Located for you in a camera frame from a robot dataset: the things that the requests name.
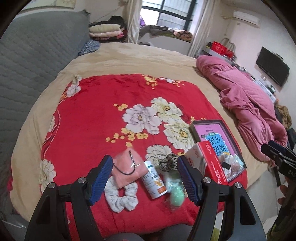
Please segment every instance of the white wall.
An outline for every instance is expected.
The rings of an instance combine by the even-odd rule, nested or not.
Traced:
[[[225,16],[232,16],[233,10],[259,17],[261,19],[261,27],[256,28],[240,20],[223,20],[221,17],[219,18],[220,13]],[[256,78],[260,78],[261,75],[266,76],[269,82],[276,87],[276,97],[281,105],[288,107],[289,113],[292,116],[292,126],[296,128],[296,45],[283,24],[279,20],[270,19],[255,12],[222,5],[214,17],[214,26],[211,28],[208,40],[220,41],[224,37],[224,31],[226,31],[226,37],[236,46],[237,63],[245,67]],[[282,88],[255,64],[262,46],[278,53],[290,67],[287,83]]]
[[[90,22],[108,20],[113,15],[122,16],[124,6],[120,0],[85,0],[86,10],[91,13]]]
[[[219,3],[214,13],[213,24],[211,26],[206,43],[214,41],[220,42],[223,38],[225,38],[225,33],[231,20],[225,20],[221,17],[221,15],[232,16],[233,8],[227,6],[223,2]]]
[[[86,1],[88,0],[76,0],[75,8],[66,8],[66,7],[36,7],[36,8],[30,8],[21,11],[15,18],[25,16],[28,14],[36,13],[36,12],[50,12],[50,11],[75,11],[79,12],[86,8]]]

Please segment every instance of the red floral blanket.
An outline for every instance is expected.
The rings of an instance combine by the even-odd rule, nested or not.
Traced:
[[[182,155],[194,144],[188,126],[200,119],[221,116],[191,83],[142,74],[76,77],[61,97],[42,147],[41,191],[51,181],[74,182],[105,154],[114,157],[126,147],[155,165],[171,152]],[[230,184],[236,181],[246,187],[246,171]],[[198,208],[189,199],[171,211],[165,202],[169,194],[152,200],[142,181],[137,183],[139,204],[133,211],[114,213],[104,194],[91,208],[103,237],[194,223]],[[73,241],[79,240],[70,203],[67,216]]]

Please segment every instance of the beige bedsheet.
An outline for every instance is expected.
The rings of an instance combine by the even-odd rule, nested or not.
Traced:
[[[71,61],[34,104],[13,151],[13,190],[10,197],[20,215],[29,221],[38,203],[41,146],[63,91],[77,74],[86,78],[141,73],[185,80],[197,85],[231,129],[247,164],[248,186],[253,184],[267,169],[267,164],[260,163],[252,156],[236,129],[235,118],[222,107],[218,91],[197,70],[195,61],[177,52],[123,43],[102,44],[98,51]]]

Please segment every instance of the white curtain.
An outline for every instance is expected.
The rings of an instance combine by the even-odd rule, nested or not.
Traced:
[[[201,13],[202,15],[200,18],[200,23],[195,30],[193,42],[189,49],[188,56],[194,57],[194,55],[204,46],[205,41],[209,35],[215,9],[217,8],[219,1],[220,0],[204,1],[204,11]]]
[[[140,32],[140,12],[142,0],[128,0],[125,20],[128,25],[128,42],[136,44]]]

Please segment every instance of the floor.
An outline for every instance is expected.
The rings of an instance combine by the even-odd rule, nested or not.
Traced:
[[[282,184],[286,184],[284,176],[280,174]],[[265,171],[262,176],[247,189],[247,193],[253,202],[254,207],[262,223],[267,219],[277,216],[281,206],[277,200],[283,197],[273,171]],[[215,227],[220,229],[223,212],[217,214]]]

